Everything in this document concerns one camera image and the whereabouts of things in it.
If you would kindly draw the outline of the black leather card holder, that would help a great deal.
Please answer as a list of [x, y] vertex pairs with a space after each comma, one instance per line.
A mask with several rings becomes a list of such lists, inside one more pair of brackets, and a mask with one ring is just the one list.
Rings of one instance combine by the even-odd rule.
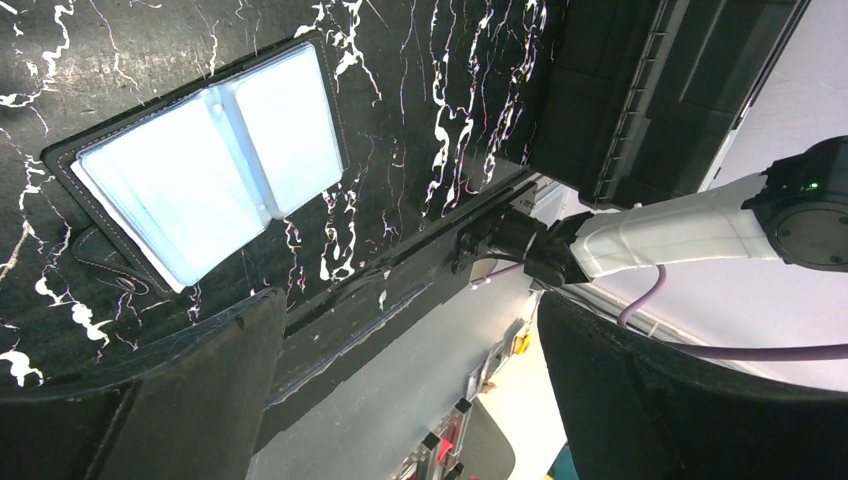
[[330, 76], [307, 33], [45, 148], [93, 221], [74, 256], [129, 290], [197, 284], [342, 178]]

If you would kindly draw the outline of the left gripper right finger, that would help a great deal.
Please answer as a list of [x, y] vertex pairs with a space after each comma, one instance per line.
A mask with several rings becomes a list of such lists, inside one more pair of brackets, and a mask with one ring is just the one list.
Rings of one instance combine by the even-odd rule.
[[843, 479], [847, 396], [689, 356], [554, 292], [539, 341], [582, 479]]

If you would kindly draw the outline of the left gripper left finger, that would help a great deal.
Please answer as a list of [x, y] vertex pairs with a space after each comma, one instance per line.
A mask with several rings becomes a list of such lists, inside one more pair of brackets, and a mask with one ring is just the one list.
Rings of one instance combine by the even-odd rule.
[[1, 395], [5, 479], [241, 479], [286, 327], [268, 288], [137, 351]]

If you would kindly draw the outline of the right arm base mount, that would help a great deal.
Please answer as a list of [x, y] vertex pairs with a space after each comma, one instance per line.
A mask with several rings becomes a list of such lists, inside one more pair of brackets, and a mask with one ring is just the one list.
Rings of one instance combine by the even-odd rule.
[[486, 259], [526, 264], [534, 243], [547, 230], [546, 224], [513, 206], [486, 213], [459, 232], [451, 271], [459, 274]]

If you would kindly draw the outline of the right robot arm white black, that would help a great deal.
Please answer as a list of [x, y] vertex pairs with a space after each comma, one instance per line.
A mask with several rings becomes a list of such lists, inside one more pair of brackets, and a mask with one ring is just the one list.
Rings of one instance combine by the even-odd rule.
[[700, 193], [558, 221], [533, 239], [524, 271], [559, 287], [633, 269], [734, 258], [846, 271], [846, 137]]

